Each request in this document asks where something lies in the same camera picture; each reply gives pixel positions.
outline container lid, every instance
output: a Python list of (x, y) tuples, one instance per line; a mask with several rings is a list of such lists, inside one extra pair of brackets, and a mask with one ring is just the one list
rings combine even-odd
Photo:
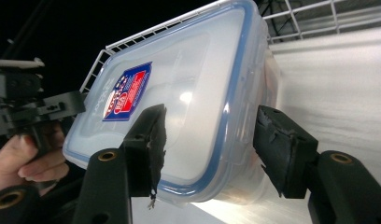
[(229, 1), (110, 57), (66, 137), (66, 158), (85, 168), (93, 153), (119, 147), (145, 108), (164, 104), (160, 190), (205, 189), (229, 159), (228, 115), (242, 104), (237, 82), (256, 11), (251, 1)]

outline black background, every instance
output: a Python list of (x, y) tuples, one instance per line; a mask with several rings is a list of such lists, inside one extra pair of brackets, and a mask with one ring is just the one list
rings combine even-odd
[[(130, 35), (173, 19), (213, 1), (124, 0), (0, 0), (0, 59), (45, 63), (41, 96), (78, 90), (98, 52)], [(16, 40), (21, 28), (33, 21), (7, 55), (8, 39)]]

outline red and blue label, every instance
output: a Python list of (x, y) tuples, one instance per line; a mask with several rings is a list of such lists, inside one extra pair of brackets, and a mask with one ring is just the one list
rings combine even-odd
[(152, 62), (123, 72), (109, 94), (103, 121), (129, 120), (148, 84)]

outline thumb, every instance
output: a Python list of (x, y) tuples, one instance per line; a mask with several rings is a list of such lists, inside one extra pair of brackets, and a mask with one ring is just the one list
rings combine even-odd
[(0, 175), (17, 173), (37, 153), (30, 135), (15, 135), (0, 150)]

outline clear plastic container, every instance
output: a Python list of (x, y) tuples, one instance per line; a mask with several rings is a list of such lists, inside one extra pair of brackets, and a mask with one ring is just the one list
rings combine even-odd
[(252, 137), (266, 46), (255, 4), (237, 0), (116, 53), (65, 139), (65, 157), (86, 168), (93, 153), (121, 144), (145, 108), (165, 104), (158, 198), (252, 200), (263, 177)]

